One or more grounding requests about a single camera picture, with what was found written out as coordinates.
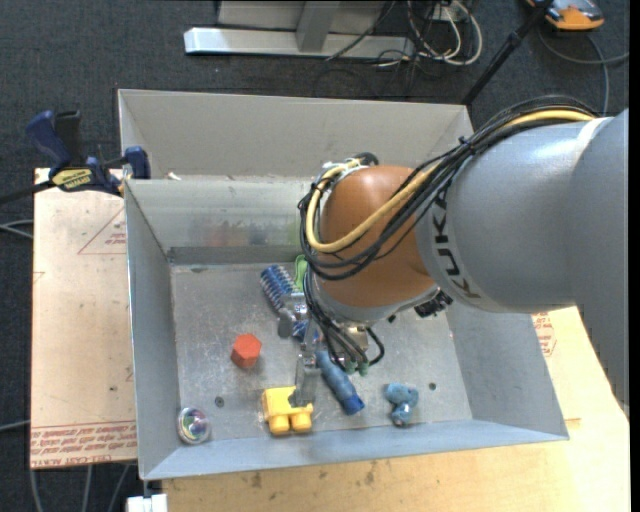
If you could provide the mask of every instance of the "yellow cable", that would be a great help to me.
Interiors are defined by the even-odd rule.
[[[547,110],[543,112],[537,112],[533,114],[526,114],[522,117],[514,119],[510,121],[505,126],[514,126],[522,123],[527,123],[529,121],[538,121],[541,119],[562,119],[566,121],[591,121],[594,119],[593,116],[588,114],[582,114],[580,112],[573,112],[567,110]],[[314,224],[315,224],[315,211],[318,206],[318,202],[322,197],[322,191],[326,188],[327,179],[332,178],[336,174],[343,172],[349,164],[340,164],[336,167],[332,167],[325,174],[322,175],[320,183],[318,184],[315,192],[311,196],[311,200],[309,201],[309,207],[307,209],[307,221],[305,224],[305,234],[307,237],[307,242],[309,246],[313,249],[316,249],[319,252],[329,253],[329,252],[337,252],[341,249],[344,249],[348,245],[355,242],[358,238],[364,235],[371,227],[378,222],[381,218],[383,218],[387,213],[391,211],[392,208],[397,206],[404,199],[407,199],[411,194],[415,192],[415,190],[429,177],[429,175],[433,172],[435,167],[438,164],[434,164],[426,171],[419,174],[417,177],[409,183],[403,190],[401,190],[398,194],[389,199],[385,204],[383,204],[380,208],[378,208],[375,212],[373,212],[369,217],[367,217],[360,225],[354,228],[352,231],[347,233],[342,238],[330,242],[330,243],[322,243],[315,236]]]
[[[435,169],[437,164],[434,164],[429,169],[424,171],[422,174],[418,175],[407,187],[401,190],[398,194],[393,196],[389,201],[383,204],[380,208],[378,208],[375,212],[373,212],[369,217],[367,217],[358,227],[350,231],[348,234],[336,240],[335,242],[323,244],[318,241],[315,236],[313,225],[314,225],[314,215],[313,213],[309,214],[308,212],[315,212],[316,207],[318,205],[318,201],[320,200],[320,192],[314,192],[313,196],[311,196],[311,201],[309,202],[309,209],[307,210],[307,223],[305,226],[305,232],[307,235],[307,241],[311,247],[320,251],[320,252],[335,252],[340,249],[344,249],[346,246],[355,242],[358,238],[364,235],[376,222],[378,222],[382,217],[384,217],[387,213],[391,211],[393,207],[395,207],[398,203],[408,198],[415,190],[429,177],[433,169]]]

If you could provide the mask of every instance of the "cable bundle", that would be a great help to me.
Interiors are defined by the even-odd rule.
[[[413,37],[416,43],[417,53],[421,57],[426,57],[428,59],[438,60],[444,62],[445,64],[450,64],[452,66],[468,66],[469,64],[473,64],[478,60],[480,54],[482,53],[482,31],[480,30],[480,25],[476,21],[475,17],[469,12],[469,10],[464,6],[462,2],[459,0],[454,0],[451,2],[451,5],[444,6],[437,2],[431,2],[433,5],[428,11],[427,15],[419,18],[422,23],[420,24],[420,28],[418,28],[418,15],[415,11],[414,4],[410,0],[407,0],[407,19],[409,21],[409,26],[411,27],[411,31],[413,33]],[[436,15],[436,7],[439,9],[440,19],[444,17],[445,21],[451,28],[451,32],[455,36],[456,44],[454,48],[448,48],[444,51],[436,50],[431,43],[427,41],[428,32],[432,26],[433,21],[435,20]],[[472,41],[469,46],[473,53],[471,55],[467,55],[464,46],[465,41],[463,37],[464,30],[458,28],[458,24],[460,21],[454,20],[454,17],[451,15],[452,10],[457,10],[461,13],[461,22],[462,23],[470,23],[473,28],[473,36]]]
[[[504,110],[468,139],[461,138],[460,144],[452,150],[416,167],[391,198],[350,233],[339,240],[325,243],[317,236],[320,199],[336,185],[345,169],[350,165],[358,165],[359,161],[356,157],[329,168],[318,176],[309,193],[298,204],[302,220],[300,242],[309,267],[326,280],[347,279],[357,274],[396,249],[426,214],[438,193],[448,187],[470,157],[523,130],[549,124],[589,121],[595,117],[596,114],[589,107],[577,100],[557,96],[524,102]],[[395,211],[394,215],[373,243],[353,256],[340,255],[341,251],[357,243],[391,211]],[[404,233],[399,240],[381,253],[385,242],[400,230],[404,230]],[[328,254],[333,258],[327,261],[326,258],[321,259],[319,254]]]

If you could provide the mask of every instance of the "metal base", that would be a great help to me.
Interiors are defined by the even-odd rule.
[[[302,52],[298,49],[295,32],[192,28],[185,32],[184,44],[188,55],[241,53],[330,57],[351,44],[356,37],[344,34],[328,34],[321,50]],[[344,57],[397,59],[400,56],[398,52],[411,54],[413,52],[411,41],[404,37],[367,36],[355,48],[348,51]]]

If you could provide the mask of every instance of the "cable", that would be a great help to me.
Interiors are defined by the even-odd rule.
[[[42,190],[47,190],[55,187],[53,183],[50,181],[45,181],[44,183],[39,183],[38,185],[32,185],[29,188],[18,190],[16,192],[12,192],[11,194],[7,194],[6,196],[0,196],[0,206],[3,204],[11,203],[13,201],[17,201],[23,197],[33,196],[33,194],[37,192],[41,192]]]
[[[6,430],[13,430],[14,428],[23,427],[31,423],[31,420],[22,420],[16,421],[15,423],[7,423],[6,425],[0,426],[0,432],[4,432]]]
[[[36,481],[36,472],[29,470],[29,479],[31,480],[31,495],[38,512],[43,512],[42,503],[40,502],[40,493],[38,492],[38,482]]]
[[[553,119],[561,116],[562,113],[560,111],[549,111],[543,113],[534,113],[522,116],[520,119],[512,120],[506,124],[507,127],[516,126],[517,124],[527,123],[529,121],[536,121],[540,119]],[[591,118],[580,113],[566,113],[564,114],[563,120],[568,121],[587,121]],[[305,234],[307,238],[307,243],[319,252],[323,253],[335,253],[340,250],[343,250],[346,246],[352,245],[355,240],[361,238],[373,225],[375,225],[380,219],[386,216],[392,209],[396,208],[399,203],[410,197],[423,183],[425,183],[431,173],[437,168],[437,164],[431,166],[425,172],[420,174],[418,177],[413,179],[407,186],[400,189],[396,192],[391,199],[389,199],[386,203],[380,206],[375,212],[373,212],[369,217],[367,217],[363,222],[360,223],[356,228],[350,231],[348,234],[344,235],[342,238],[330,242],[330,243],[321,243],[315,236],[314,233],[314,225],[315,225],[315,214],[312,213],[306,218],[306,226],[305,226]],[[346,169],[344,164],[336,165],[332,167],[325,174],[322,175],[322,180],[331,180],[335,176],[341,174]],[[311,196],[311,201],[309,203],[308,211],[315,212],[320,202],[320,198],[322,197],[323,192],[327,187],[327,183],[330,181],[322,181],[318,186],[315,187],[315,190]]]
[[[124,482],[124,479],[127,476],[130,467],[131,466],[129,466],[128,464],[124,467],[124,471],[122,472],[122,475],[120,475],[120,479],[118,480],[116,488],[113,491],[113,496],[111,497],[111,501],[109,502],[109,508],[107,509],[107,512],[113,511],[113,507],[115,507],[116,501],[118,501],[118,496],[120,495],[120,488],[122,487],[122,483]]]
[[[407,238],[407,236],[409,236],[409,233],[411,233],[411,231],[413,231],[413,228],[416,227],[418,222],[420,222],[422,220],[422,218],[427,214],[428,211],[429,211],[428,208],[424,208],[422,210],[422,212],[420,213],[420,215],[418,215],[415,218],[415,220],[411,223],[411,225],[402,234],[402,236],[400,238],[398,238],[398,240],[385,253],[381,254],[380,256],[376,256],[375,257],[375,261],[381,260],[382,258],[386,258],[387,256],[389,256],[389,254],[391,254],[393,251],[395,251],[398,248],[398,246],[402,243],[402,241],[405,238]]]
[[[616,62],[622,62],[623,60],[626,60],[629,58],[629,52],[623,53],[622,55],[618,55],[617,57],[610,57],[608,59],[605,59],[603,56],[600,57],[600,60],[582,60],[582,59],[576,59],[574,57],[571,57],[570,55],[565,55],[564,53],[560,53],[558,50],[556,50],[555,48],[553,48],[551,45],[549,45],[549,43],[545,40],[545,38],[542,36],[542,30],[540,30],[540,28],[538,28],[538,37],[540,38],[540,41],[542,41],[542,44],[544,45],[544,47],[549,50],[551,53],[553,53],[554,55],[556,55],[557,57],[560,57],[561,59],[567,60],[569,62],[573,62],[574,64],[584,64],[584,65],[592,65],[592,66],[597,66],[600,64],[614,64]]]
[[[469,139],[461,139],[461,144],[444,155],[440,160],[429,168],[423,174],[419,174],[424,167],[430,165],[434,159],[418,166],[411,173],[409,178],[396,190],[396,193],[388,200],[386,205],[397,205],[401,199],[406,198],[406,202],[397,209],[392,219],[385,225],[377,240],[368,247],[361,250],[358,254],[348,258],[339,257],[340,261],[328,262],[320,260],[318,253],[323,249],[315,249],[311,246],[309,240],[309,231],[306,227],[311,226],[311,231],[315,231],[316,221],[310,221],[312,216],[317,217],[319,196],[327,189],[326,185],[333,184],[334,176],[338,175],[336,167],[330,168],[321,175],[320,181],[313,183],[311,191],[305,198],[300,201],[299,209],[303,222],[301,223],[301,246],[305,257],[307,258],[309,267],[319,277],[327,280],[340,280],[353,276],[360,272],[372,261],[376,259],[382,246],[389,240],[401,227],[411,218],[418,208],[428,209],[435,201],[437,193],[443,190],[455,177],[462,164],[471,156],[478,155],[486,151],[492,145],[499,141],[514,135],[522,130],[535,128],[548,124],[562,122],[589,121],[596,117],[596,114],[589,107],[577,100],[570,98],[562,98],[557,96],[549,96],[523,102],[506,109],[492,119],[490,119],[483,127],[481,127]],[[311,202],[316,197],[313,208]],[[356,227],[351,233],[343,237],[339,242],[345,244],[345,247],[351,243],[355,243],[364,232],[366,232],[367,224],[371,220],[365,220],[360,226]],[[335,252],[339,252],[344,248],[339,248]],[[341,273],[327,273],[323,269],[347,269]]]
[[[306,272],[303,281],[303,291],[307,300],[309,312],[311,313],[313,320],[318,324],[318,327],[320,327],[320,329],[322,330],[322,334],[324,335],[327,343],[327,348],[329,349],[334,362],[336,362],[336,364],[338,364],[343,370],[345,369],[337,357],[335,347],[333,347],[332,344],[333,341],[335,341],[338,345],[340,345],[340,347],[342,347],[345,355],[348,356],[353,363],[357,363],[358,356],[360,356],[360,361],[364,364],[368,364],[369,359],[364,350],[360,348],[360,346],[353,338],[343,332],[342,329],[338,328],[325,314],[320,305],[315,301],[311,292],[310,281],[311,273]]]
[[[380,23],[382,23],[382,21],[389,15],[389,13],[391,12],[391,9],[393,9],[393,6],[395,5],[395,3],[396,3],[395,1],[390,2],[389,6],[387,7],[387,10],[384,12],[384,14],[382,14],[376,20],[376,22],[373,25],[371,25],[367,30],[365,30],[362,34],[360,34],[355,40],[353,40],[351,43],[349,43],[347,46],[345,46],[342,50],[337,51],[336,53],[334,53],[330,57],[327,57],[325,60],[326,61],[330,61],[330,60],[334,60],[334,59],[337,59],[339,57],[342,57],[349,50],[352,50],[358,44],[360,44],[360,42],[365,37],[367,37],[369,34],[371,34],[378,27],[378,25],[380,25]]]
[[[386,59],[383,60],[382,57],[387,53],[398,53],[400,54],[400,58],[396,60],[386,60]],[[408,61],[409,59],[410,59],[409,54],[403,50],[385,50],[383,52],[380,52],[378,54],[378,57],[373,61],[371,61],[370,63],[373,64],[373,66],[376,68],[386,68],[389,66],[393,66],[395,64],[399,64],[400,62]]]
[[[84,494],[82,495],[82,512],[87,512],[89,506],[89,490],[91,489],[91,478],[93,474],[93,466],[87,466],[87,479],[84,484]]]
[[[24,226],[25,224],[33,224],[33,219],[14,220],[13,222],[6,222],[5,226]]]
[[[382,341],[380,341],[380,338],[378,338],[376,333],[373,332],[373,329],[371,329],[371,327],[367,327],[367,333],[369,334],[369,336],[371,336],[371,339],[374,341],[374,343],[378,345],[378,350],[380,351],[378,355],[374,357],[373,360],[369,363],[369,366],[373,366],[374,364],[379,363],[384,357],[384,345]]]
[[[6,231],[7,233],[13,233],[14,235],[23,236],[25,238],[30,238],[31,240],[33,240],[32,234],[27,233],[26,231],[22,231],[21,229],[12,228],[12,224],[13,223],[0,224],[0,231]]]
[[[519,107],[521,107],[521,108],[525,108],[526,107],[531,112],[537,112],[537,111],[540,111],[540,110],[544,110],[545,108],[549,108],[549,106],[547,104],[551,103],[552,101],[557,101],[557,100],[555,100],[554,98],[543,98],[543,99],[540,99],[540,100],[535,100],[535,101],[531,101],[531,102],[525,102],[525,103],[521,104]],[[591,113],[588,110],[588,108],[582,106],[581,104],[579,104],[579,102],[576,102],[575,100],[566,101],[564,106],[567,109],[571,109],[572,108],[577,112],[583,113],[585,116],[587,116],[587,119],[590,119],[591,117],[594,116],[593,113]],[[478,132],[476,132],[476,134],[472,137],[472,139],[473,139],[472,142],[475,141],[475,140],[480,140],[482,138],[485,138],[486,139],[485,149],[486,149],[486,147],[488,147],[490,144],[493,144],[493,143],[497,142],[498,140],[501,140],[501,138],[504,138],[504,137],[508,136],[509,132],[510,133],[515,133],[516,131],[522,129],[522,127],[516,126],[515,128],[514,127],[510,127],[510,128],[503,129],[503,130],[498,130],[498,128],[500,127],[500,123],[502,123],[502,125],[504,125],[507,122],[512,121],[513,119],[517,118],[517,116],[518,116],[517,109],[512,108],[512,109],[504,111],[503,113],[501,113],[500,117],[496,117],[495,119],[490,120],[490,122],[486,125],[485,128],[483,128],[483,129],[479,130]],[[540,122],[541,121],[538,121],[538,120],[534,119],[533,121],[530,122],[530,127],[539,125]],[[380,250],[382,244],[384,244],[386,242],[386,240],[388,240],[389,237],[392,236],[393,233],[395,233],[395,231],[397,231],[400,228],[400,226],[402,226],[402,224],[410,217],[410,215],[413,214],[413,212],[421,204],[421,201],[422,202],[426,201],[426,199],[428,198],[429,194],[433,194],[435,191],[437,191],[438,187],[442,188],[443,184],[446,184],[447,180],[449,180],[450,177],[452,177],[455,174],[457,169],[461,166],[462,162],[470,154],[475,154],[474,151],[476,153],[479,151],[480,147],[479,146],[474,146],[472,144],[472,142],[465,141],[464,145],[458,146],[457,148],[455,148],[455,151],[450,152],[449,156],[446,159],[446,162],[444,164],[442,162],[440,164],[438,164],[439,166],[442,166],[442,168],[443,168],[442,172],[440,172],[438,176],[436,176],[433,180],[431,180],[431,182],[426,187],[424,187],[424,190],[422,190],[421,194],[419,194],[417,196],[417,198],[413,198],[413,197],[411,198],[411,201],[413,203],[410,203],[408,201],[396,213],[394,218],[387,224],[387,226],[383,230],[382,235],[380,236],[380,238],[376,242],[374,242],[367,249],[361,251],[357,255],[352,256],[352,257],[350,257],[348,259],[344,259],[339,263],[321,262],[311,252],[310,247],[306,243],[306,239],[304,237],[304,232],[301,230],[302,247],[303,247],[303,251],[305,252],[305,256],[308,259],[310,267],[320,277],[322,277],[324,279],[328,279],[328,280],[345,279],[347,277],[355,275],[357,272],[359,272],[363,268],[365,268],[374,259],[374,257],[376,256],[377,252]],[[418,168],[416,168],[416,171],[420,170],[421,167],[424,167],[424,165],[425,164],[422,164],[422,166],[419,166]],[[432,198],[432,200],[426,205],[426,207],[428,208],[433,203],[434,200],[435,200],[435,197]],[[303,217],[305,216],[305,210],[304,210],[303,207],[301,208],[301,215]],[[322,268],[322,267],[325,267],[325,268],[340,268],[340,267],[344,267],[344,266],[351,265],[351,264],[355,264],[355,266],[353,268],[351,268],[350,270],[342,273],[342,274],[326,274],[326,273],[324,273],[324,272],[322,272],[320,270],[320,268]]]
[[[605,62],[605,58],[604,58],[604,55],[602,54],[602,50],[600,50],[600,47],[596,44],[596,42],[591,37],[587,36],[587,39],[589,40],[589,42],[591,43],[591,46],[593,46],[594,50],[598,54],[598,57],[600,57],[600,60],[602,61],[602,78],[604,80],[604,90],[602,92],[602,96],[603,96],[602,115],[606,116],[607,112],[609,111],[609,67]]]
[[[446,64],[450,64],[453,66],[468,66],[469,64],[473,64],[474,62],[476,62],[479,58],[480,55],[482,53],[482,48],[484,45],[484,40],[482,37],[482,30],[480,28],[480,25],[478,24],[478,21],[476,20],[475,16],[473,16],[471,14],[471,12],[458,0],[454,0],[452,2],[452,5],[454,5],[456,8],[460,9],[462,12],[464,12],[464,14],[466,15],[466,18],[470,21],[471,26],[473,28],[473,33],[476,36],[477,42],[476,42],[476,51],[475,53],[470,56],[467,57],[463,60],[459,60],[456,59],[456,57],[460,54],[461,50],[462,50],[462,35],[460,34],[460,31],[458,30],[458,27],[456,25],[456,23],[453,21],[453,18],[451,17],[451,13],[449,12],[449,8],[446,7],[441,7],[441,12],[444,12],[446,17],[448,18],[447,23],[450,25],[455,37],[456,37],[456,47],[455,49],[449,49],[446,50],[445,52],[437,52],[436,50],[433,49],[433,47],[426,41],[425,36],[423,34],[424,32],[424,27],[423,30],[419,31],[415,21],[414,21],[414,10],[413,10],[413,4],[410,0],[407,0],[407,19],[409,21],[409,26],[411,28],[411,30],[413,31],[414,35],[416,36],[418,42],[421,44],[422,48],[424,50],[426,50],[425,52],[420,51],[419,55],[421,57],[426,57],[429,59],[433,59],[433,60],[437,60],[440,62],[444,62]],[[429,19],[430,21],[433,20],[433,12],[434,12],[435,7],[432,8],[431,12],[429,13],[429,17],[427,19]]]

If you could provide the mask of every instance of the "black tripod leg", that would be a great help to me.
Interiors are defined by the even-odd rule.
[[[552,4],[552,2],[553,0],[536,2],[536,8],[534,12],[531,14],[531,16],[529,16],[524,25],[509,34],[509,37],[502,45],[502,48],[500,48],[495,57],[493,57],[487,69],[485,69],[484,73],[482,73],[482,76],[478,78],[478,81],[474,84],[474,86],[462,100],[463,105],[470,106],[471,103],[473,103],[473,100],[476,99],[478,94],[480,94],[482,89],[484,89],[485,85],[487,85],[493,75],[496,74],[502,64],[504,64],[504,62],[509,58],[509,55],[511,55],[513,51],[518,46],[520,46],[522,40],[527,36],[531,29],[535,27],[540,22],[540,20],[542,20],[547,8]]]

